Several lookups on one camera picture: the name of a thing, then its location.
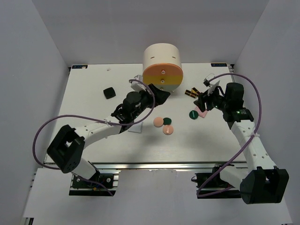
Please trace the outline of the pink square compact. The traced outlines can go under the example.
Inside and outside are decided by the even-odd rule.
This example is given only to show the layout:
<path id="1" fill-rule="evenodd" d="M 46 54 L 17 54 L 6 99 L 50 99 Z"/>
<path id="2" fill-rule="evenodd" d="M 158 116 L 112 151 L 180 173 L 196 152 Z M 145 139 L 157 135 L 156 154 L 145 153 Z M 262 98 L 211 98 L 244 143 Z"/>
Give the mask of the pink square compact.
<path id="1" fill-rule="evenodd" d="M 197 106 L 195 107 L 195 111 L 197 111 L 198 116 L 201 118 L 205 118 L 207 115 L 207 111 L 202 112 Z"/>

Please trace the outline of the green round compact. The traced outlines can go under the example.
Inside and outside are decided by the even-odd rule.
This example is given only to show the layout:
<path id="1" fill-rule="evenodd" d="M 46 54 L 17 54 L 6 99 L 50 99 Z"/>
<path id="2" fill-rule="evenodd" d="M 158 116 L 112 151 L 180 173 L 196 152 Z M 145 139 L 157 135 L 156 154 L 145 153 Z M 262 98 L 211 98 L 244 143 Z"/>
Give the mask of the green round compact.
<path id="1" fill-rule="evenodd" d="M 199 117 L 199 114 L 198 114 L 198 112 L 196 110 L 191 110 L 189 112 L 189 117 L 192 120 L 196 120 Z"/>

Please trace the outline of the orange top drawer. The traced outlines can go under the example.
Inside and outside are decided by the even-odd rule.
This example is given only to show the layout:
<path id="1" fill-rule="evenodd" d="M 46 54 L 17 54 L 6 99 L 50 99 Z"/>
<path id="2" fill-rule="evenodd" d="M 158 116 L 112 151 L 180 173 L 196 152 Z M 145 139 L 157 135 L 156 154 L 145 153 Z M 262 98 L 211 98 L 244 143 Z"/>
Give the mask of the orange top drawer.
<path id="1" fill-rule="evenodd" d="M 183 75 L 182 68 L 171 63 L 158 63 L 148 66 L 143 75 Z"/>

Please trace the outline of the white square compact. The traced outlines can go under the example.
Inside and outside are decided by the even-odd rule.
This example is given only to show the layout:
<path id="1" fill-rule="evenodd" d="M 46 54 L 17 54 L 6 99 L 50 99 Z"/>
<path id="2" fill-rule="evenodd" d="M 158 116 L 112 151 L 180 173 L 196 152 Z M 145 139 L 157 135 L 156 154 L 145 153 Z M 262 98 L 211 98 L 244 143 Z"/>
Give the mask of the white square compact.
<path id="1" fill-rule="evenodd" d="M 142 132 L 142 129 L 143 129 L 143 122 L 140 122 L 138 124 L 134 124 L 133 126 L 131 126 L 127 131 L 131 133 L 140 134 Z"/>

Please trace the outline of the black square compact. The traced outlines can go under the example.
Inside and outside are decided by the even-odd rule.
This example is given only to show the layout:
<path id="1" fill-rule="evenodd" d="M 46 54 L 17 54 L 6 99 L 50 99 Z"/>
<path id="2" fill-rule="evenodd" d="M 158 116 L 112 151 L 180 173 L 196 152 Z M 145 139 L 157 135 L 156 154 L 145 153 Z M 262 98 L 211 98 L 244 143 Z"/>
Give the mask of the black square compact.
<path id="1" fill-rule="evenodd" d="M 109 87 L 103 90 L 106 99 L 111 99 L 116 96 L 116 92 L 113 87 Z"/>

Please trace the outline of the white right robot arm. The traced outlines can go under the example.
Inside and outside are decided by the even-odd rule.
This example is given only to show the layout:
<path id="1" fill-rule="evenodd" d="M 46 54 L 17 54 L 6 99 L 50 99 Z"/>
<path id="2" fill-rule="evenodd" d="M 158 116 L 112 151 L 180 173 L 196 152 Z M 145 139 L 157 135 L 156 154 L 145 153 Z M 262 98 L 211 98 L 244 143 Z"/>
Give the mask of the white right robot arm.
<path id="1" fill-rule="evenodd" d="M 214 108 L 223 113 L 229 129 L 236 137 L 246 159 L 248 172 L 237 169 L 232 163 L 215 165 L 212 175 L 198 185 L 219 188 L 216 194 L 235 188 L 246 204 L 280 203 L 289 180 L 285 169 L 279 169 L 269 157 L 254 123 L 251 112 L 243 106 L 243 85 L 228 83 L 225 91 L 215 84 L 205 92 L 198 94 L 194 104 L 200 111 Z"/>

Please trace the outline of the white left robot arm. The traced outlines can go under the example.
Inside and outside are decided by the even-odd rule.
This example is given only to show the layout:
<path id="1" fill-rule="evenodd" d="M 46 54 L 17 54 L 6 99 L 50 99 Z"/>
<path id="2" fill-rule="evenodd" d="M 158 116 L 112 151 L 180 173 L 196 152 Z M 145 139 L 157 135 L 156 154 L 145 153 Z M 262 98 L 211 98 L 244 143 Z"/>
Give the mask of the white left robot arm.
<path id="1" fill-rule="evenodd" d="M 169 96 L 170 92 L 160 90 L 153 84 L 140 91 L 131 91 L 101 122 L 75 128 L 69 125 L 61 127 L 47 148 L 47 154 L 63 173 L 76 175 L 88 187 L 103 187 L 99 170 L 82 157 L 83 150 L 97 141 L 127 131 L 145 109 L 162 105 Z"/>

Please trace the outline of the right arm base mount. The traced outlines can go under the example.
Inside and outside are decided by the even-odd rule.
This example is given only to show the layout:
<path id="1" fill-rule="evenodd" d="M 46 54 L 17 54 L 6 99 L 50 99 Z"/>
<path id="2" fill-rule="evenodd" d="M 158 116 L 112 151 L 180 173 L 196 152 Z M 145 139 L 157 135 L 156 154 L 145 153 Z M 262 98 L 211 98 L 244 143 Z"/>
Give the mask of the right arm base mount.
<path id="1" fill-rule="evenodd" d="M 212 172 L 199 172 L 196 173 L 192 178 L 191 181 L 196 184 L 196 190 L 199 189 L 199 187 L 214 173 L 216 172 L 222 164 L 216 164 L 212 168 Z M 206 195 L 213 192 L 217 192 L 222 189 L 229 188 L 229 183 L 223 181 L 220 179 L 220 174 L 218 174 L 216 177 L 214 177 L 211 181 L 208 182 L 204 186 L 204 188 L 200 191 L 200 195 Z M 231 188 L 227 191 L 217 193 L 214 195 L 204 196 L 204 197 L 198 197 L 198 199 L 240 199 L 240 192 L 237 189 Z"/>

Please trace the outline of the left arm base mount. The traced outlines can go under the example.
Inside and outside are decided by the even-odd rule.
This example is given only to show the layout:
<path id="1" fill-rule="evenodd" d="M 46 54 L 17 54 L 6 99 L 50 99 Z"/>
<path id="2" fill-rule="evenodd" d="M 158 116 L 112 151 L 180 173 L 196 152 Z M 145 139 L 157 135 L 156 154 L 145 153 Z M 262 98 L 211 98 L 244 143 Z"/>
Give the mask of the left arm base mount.
<path id="1" fill-rule="evenodd" d="M 69 189 L 70 196 L 114 196 L 119 181 L 119 171 L 96 168 L 92 182 L 81 180 L 73 174 Z"/>

